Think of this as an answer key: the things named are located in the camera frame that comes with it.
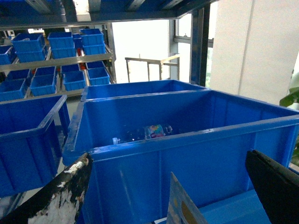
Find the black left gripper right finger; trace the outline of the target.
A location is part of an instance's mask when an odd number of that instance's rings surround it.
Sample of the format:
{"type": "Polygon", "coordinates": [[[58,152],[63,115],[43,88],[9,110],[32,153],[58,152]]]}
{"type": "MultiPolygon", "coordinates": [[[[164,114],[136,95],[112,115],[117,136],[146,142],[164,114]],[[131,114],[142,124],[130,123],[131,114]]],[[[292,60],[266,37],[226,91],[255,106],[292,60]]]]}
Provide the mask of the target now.
{"type": "Polygon", "coordinates": [[[245,167],[269,221],[297,224],[299,175],[257,150],[246,153],[245,167]]]}

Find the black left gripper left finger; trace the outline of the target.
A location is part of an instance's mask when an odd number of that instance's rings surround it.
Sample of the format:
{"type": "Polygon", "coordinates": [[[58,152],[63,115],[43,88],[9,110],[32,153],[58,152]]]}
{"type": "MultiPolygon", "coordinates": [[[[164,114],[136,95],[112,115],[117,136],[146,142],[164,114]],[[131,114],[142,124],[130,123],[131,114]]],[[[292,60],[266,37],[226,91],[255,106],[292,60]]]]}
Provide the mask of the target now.
{"type": "Polygon", "coordinates": [[[2,224],[75,224],[88,190],[93,159],[81,155],[30,199],[3,217],[2,224]]]}

